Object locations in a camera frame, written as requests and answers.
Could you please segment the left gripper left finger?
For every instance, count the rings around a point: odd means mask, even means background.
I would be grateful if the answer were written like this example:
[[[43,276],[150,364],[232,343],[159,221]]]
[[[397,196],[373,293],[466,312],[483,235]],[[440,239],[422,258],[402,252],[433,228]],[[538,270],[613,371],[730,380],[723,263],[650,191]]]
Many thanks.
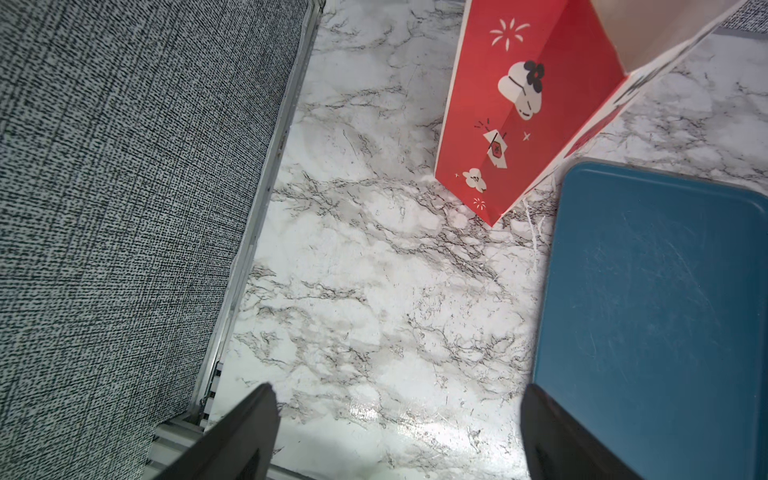
[[[158,477],[265,480],[279,425],[276,394],[263,383]]]

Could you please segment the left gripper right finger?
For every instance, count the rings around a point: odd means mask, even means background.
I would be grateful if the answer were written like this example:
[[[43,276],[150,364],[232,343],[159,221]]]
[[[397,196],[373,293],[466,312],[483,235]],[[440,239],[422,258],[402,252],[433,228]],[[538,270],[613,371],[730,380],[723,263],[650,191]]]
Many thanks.
[[[536,384],[524,391],[520,430],[533,479],[639,477]]]

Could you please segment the red white paper gift bag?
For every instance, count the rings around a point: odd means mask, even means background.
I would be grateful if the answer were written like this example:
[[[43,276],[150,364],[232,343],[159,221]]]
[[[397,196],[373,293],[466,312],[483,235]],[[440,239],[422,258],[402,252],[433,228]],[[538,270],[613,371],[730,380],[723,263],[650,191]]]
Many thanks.
[[[496,224],[739,8],[736,1],[470,1],[436,179]]]

